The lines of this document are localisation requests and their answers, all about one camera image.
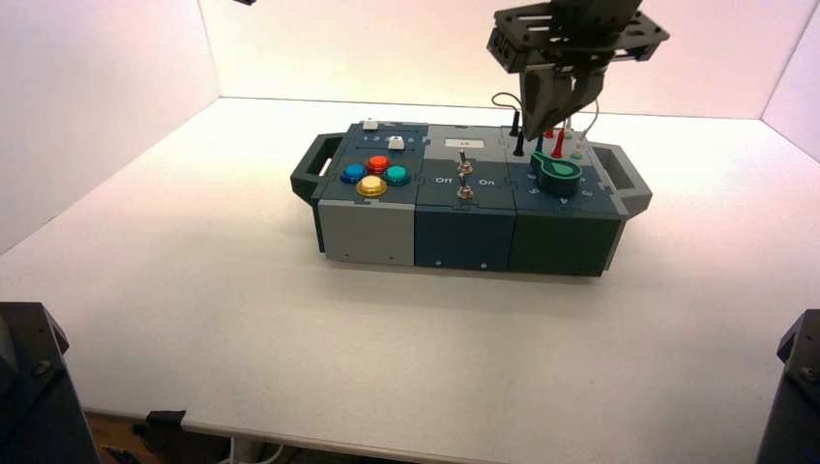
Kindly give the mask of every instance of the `blue button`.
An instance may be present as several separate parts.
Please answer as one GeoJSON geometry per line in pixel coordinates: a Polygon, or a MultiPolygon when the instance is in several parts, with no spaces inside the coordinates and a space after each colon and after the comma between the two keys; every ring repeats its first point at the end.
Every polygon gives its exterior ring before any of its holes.
{"type": "Polygon", "coordinates": [[[348,164],[341,173],[341,181],[345,184],[358,184],[367,175],[363,164],[348,164]]]}

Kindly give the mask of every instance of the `white button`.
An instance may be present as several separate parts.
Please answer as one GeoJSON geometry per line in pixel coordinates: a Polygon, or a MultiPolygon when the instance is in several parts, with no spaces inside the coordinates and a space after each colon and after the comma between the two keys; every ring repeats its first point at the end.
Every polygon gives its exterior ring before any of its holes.
{"type": "Polygon", "coordinates": [[[387,141],[388,150],[404,150],[404,139],[400,135],[394,135],[387,141]]]}

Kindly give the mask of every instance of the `yellow button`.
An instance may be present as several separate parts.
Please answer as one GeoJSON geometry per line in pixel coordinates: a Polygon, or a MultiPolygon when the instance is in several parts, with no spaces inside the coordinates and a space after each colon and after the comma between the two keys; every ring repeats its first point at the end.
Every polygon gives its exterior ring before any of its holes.
{"type": "Polygon", "coordinates": [[[356,191],[363,196],[379,196],[387,191],[387,183],[381,177],[367,176],[356,185],[356,191]]]}

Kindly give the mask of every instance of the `green button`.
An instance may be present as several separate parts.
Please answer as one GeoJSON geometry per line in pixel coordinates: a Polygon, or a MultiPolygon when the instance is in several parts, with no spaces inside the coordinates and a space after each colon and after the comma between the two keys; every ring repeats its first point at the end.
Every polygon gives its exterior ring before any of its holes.
{"type": "Polygon", "coordinates": [[[384,180],[391,186],[403,186],[410,182],[410,175],[404,166],[390,166],[385,171],[384,180]]]}
{"type": "Polygon", "coordinates": [[[575,170],[572,169],[572,166],[567,166],[565,164],[559,164],[557,162],[552,163],[552,168],[555,169],[555,173],[559,176],[571,176],[575,173],[575,170]]]}

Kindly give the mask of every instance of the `handle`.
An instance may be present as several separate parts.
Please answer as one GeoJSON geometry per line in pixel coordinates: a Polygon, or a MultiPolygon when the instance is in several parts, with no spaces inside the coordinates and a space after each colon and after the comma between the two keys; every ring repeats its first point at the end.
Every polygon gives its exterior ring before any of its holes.
{"type": "Polygon", "coordinates": [[[312,204],[310,198],[313,192],[319,186],[319,172],[322,166],[336,154],[344,136],[344,133],[318,135],[290,175],[290,187],[293,188],[293,192],[309,205],[312,204]]]}
{"type": "Polygon", "coordinates": [[[646,211],[652,200],[652,191],[638,174],[632,161],[627,158],[627,154],[617,145],[596,143],[592,148],[600,165],[609,175],[618,196],[627,207],[630,218],[646,211]]]}

